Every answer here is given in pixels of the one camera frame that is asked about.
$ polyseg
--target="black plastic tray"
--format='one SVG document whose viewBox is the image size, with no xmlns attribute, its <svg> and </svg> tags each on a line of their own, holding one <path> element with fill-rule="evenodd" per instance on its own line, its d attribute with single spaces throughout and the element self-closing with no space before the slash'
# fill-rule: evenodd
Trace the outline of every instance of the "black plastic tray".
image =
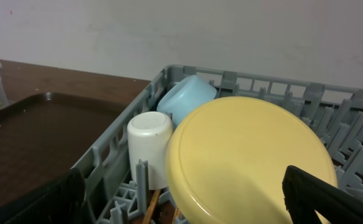
<svg viewBox="0 0 363 224">
<path fill-rule="evenodd" d="M 42 93 L 0 110 L 0 206 L 66 173 L 126 106 Z"/>
</svg>

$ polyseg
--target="plastic grid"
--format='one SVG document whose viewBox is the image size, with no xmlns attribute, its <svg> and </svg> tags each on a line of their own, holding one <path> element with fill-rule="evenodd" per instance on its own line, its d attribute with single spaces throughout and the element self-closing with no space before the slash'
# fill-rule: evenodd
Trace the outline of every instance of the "plastic grid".
<svg viewBox="0 0 363 224">
<path fill-rule="evenodd" d="M 299 117 L 322 140 L 337 164 L 335 171 L 339 188 L 363 200 L 363 90 L 170 65 L 154 78 L 74 165 L 85 175 L 84 209 L 87 223 L 122 223 L 136 213 L 145 212 L 145 207 L 138 206 L 138 212 L 134 213 L 131 211 L 131 201 L 121 200 L 128 192 L 140 190 L 139 183 L 122 183 L 129 172 L 126 125 L 133 116 L 155 110 L 165 92 L 188 75 L 207 79 L 217 88 L 217 97 L 259 98 L 279 105 Z M 101 155 L 107 148 L 110 153 L 107 158 L 102 158 Z M 131 200 L 139 201 L 138 195 L 142 194 L 134 193 Z M 160 196 L 159 204 L 166 200 L 170 200 L 175 206 L 169 191 Z M 105 218 L 108 217 L 105 214 L 110 205 L 114 208 L 110 209 L 110 217 Z M 188 223 L 184 217 L 177 222 Z"/>
</svg>

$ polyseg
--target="brown table surface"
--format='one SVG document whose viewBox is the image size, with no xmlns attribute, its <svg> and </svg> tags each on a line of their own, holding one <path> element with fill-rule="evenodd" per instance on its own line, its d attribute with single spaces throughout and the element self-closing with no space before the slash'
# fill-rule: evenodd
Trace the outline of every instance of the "brown table surface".
<svg viewBox="0 0 363 224">
<path fill-rule="evenodd" d="M 0 60 L 2 84 L 11 101 L 44 92 L 129 104 L 150 82 L 133 78 Z"/>
</svg>

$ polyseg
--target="white plastic cup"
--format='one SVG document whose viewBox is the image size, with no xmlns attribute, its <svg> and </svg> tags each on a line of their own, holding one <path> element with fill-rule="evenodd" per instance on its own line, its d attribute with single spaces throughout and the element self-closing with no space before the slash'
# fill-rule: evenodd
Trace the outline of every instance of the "white plastic cup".
<svg viewBox="0 0 363 224">
<path fill-rule="evenodd" d="M 168 187 L 165 173 L 166 148 L 173 132 L 169 116 L 156 112 L 141 113 L 127 124 L 127 142 L 132 180 L 136 180 L 139 159 L 149 162 L 149 189 Z"/>
<path fill-rule="evenodd" d="M 176 128 L 195 108 L 214 99 L 216 89 L 196 75 L 189 76 L 177 83 L 162 97 L 157 111 L 172 114 Z"/>
</svg>

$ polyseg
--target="blue bowl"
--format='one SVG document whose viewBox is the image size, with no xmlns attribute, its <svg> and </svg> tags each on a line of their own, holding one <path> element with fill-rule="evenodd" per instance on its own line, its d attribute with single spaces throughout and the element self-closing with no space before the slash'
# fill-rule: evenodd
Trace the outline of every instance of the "blue bowl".
<svg viewBox="0 0 363 224">
<path fill-rule="evenodd" d="M 195 108 L 216 96 L 216 89 L 196 75 L 177 83 L 160 101 L 157 111 L 172 114 L 173 127 Z"/>
</svg>

